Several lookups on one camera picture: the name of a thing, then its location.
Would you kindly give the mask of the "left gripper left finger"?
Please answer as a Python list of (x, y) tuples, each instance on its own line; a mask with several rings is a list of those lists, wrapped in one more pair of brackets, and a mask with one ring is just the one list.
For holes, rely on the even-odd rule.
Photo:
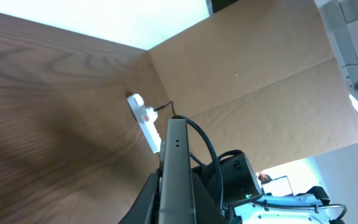
[(119, 224), (153, 224), (157, 221), (159, 177), (151, 173), (129, 211)]

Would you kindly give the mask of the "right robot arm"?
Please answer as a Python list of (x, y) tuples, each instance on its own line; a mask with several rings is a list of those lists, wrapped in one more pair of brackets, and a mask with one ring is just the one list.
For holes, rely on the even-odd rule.
[(274, 196), (264, 192), (244, 152), (236, 149), (217, 157), (215, 166), (199, 159), (192, 169), (196, 184), (198, 223), (343, 223), (347, 207), (333, 204), (325, 190), (314, 186), (305, 193)]

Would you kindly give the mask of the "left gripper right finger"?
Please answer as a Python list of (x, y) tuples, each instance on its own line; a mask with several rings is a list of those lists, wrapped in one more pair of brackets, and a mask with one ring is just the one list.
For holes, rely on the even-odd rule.
[(192, 174), (197, 224), (228, 224), (197, 174)]

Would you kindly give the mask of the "cardboard panel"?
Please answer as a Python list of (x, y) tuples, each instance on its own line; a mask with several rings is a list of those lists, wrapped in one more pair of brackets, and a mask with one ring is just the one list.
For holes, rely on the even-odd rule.
[(255, 170), (358, 143), (313, 0), (238, 1), (150, 50), (178, 114)]

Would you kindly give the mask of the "white power strip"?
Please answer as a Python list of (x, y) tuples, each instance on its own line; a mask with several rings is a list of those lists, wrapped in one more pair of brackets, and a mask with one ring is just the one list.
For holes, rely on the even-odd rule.
[(158, 113), (152, 107), (146, 107), (143, 98), (139, 94), (127, 97), (127, 102), (138, 122), (147, 143), (153, 153), (160, 152), (161, 137), (154, 125), (158, 118)]

